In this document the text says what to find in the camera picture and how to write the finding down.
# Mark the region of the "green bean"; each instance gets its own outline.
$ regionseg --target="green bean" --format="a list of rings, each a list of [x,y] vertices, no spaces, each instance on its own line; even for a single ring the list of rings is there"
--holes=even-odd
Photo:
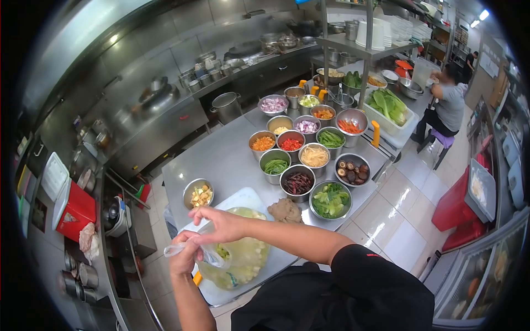
[[[284,160],[271,160],[265,164],[263,171],[268,175],[278,175],[287,169],[287,161]]]

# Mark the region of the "refrigerator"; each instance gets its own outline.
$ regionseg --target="refrigerator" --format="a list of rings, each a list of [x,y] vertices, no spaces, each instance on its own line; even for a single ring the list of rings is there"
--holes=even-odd
[[[526,207],[492,234],[442,254],[420,278],[435,295],[434,329],[475,329],[484,321],[520,256],[529,212]]]

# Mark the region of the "tile floor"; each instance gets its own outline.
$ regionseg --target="tile floor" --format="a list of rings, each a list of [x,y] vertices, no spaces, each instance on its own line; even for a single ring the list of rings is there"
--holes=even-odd
[[[440,232],[431,218],[441,196],[460,178],[469,162],[466,124],[470,116],[471,109],[466,107],[462,129],[437,170],[432,168],[442,150],[441,144],[436,141],[418,154],[418,144],[409,140],[402,150],[402,159],[387,170],[377,190],[339,231],[418,276],[427,258],[441,249],[451,233],[451,230]],[[158,251],[144,259],[144,284],[164,328],[178,331],[181,326],[169,267],[162,256],[163,248],[171,242],[163,216],[168,200],[162,182],[161,175],[152,181],[147,200],[152,207],[148,213]],[[232,311],[250,301],[256,291],[211,309],[219,331],[230,330]]]

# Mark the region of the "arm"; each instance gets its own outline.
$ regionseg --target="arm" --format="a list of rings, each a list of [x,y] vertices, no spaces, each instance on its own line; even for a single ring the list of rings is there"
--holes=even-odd
[[[441,90],[441,86],[439,84],[433,84],[431,87],[431,92],[434,97],[443,100],[444,99],[444,93]]]
[[[197,253],[197,259],[202,260],[202,251],[198,250],[199,246],[193,240],[188,240],[194,236],[197,236],[195,232],[184,230],[173,239],[173,244],[187,242],[182,252],[170,257],[173,295],[182,330],[215,331],[217,329],[215,319],[190,276],[195,265],[195,253]]]
[[[306,260],[331,265],[341,248],[354,244],[346,236],[318,227],[246,218],[210,207],[200,207],[189,216],[195,225],[203,217],[214,222],[214,233],[195,238],[199,245],[252,237]]]

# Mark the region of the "red container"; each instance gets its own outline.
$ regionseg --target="red container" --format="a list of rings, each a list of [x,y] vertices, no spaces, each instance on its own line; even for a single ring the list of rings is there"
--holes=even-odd
[[[459,225],[456,231],[447,237],[444,246],[441,248],[442,252],[449,249],[464,245],[470,241],[482,236],[486,232],[486,225],[477,217],[471,222]]]
[[[78,243],[90,222],[96,222],[96,201],[69,178],[55,202],[52,229]]]
[[[477,219],[477,215],[469,208],[464,201],[467,193],[467,180],[469,177],[469,166],[460,179],[441,197],[434,215],[432,223],[440,231],[449,230],[460,224]]]

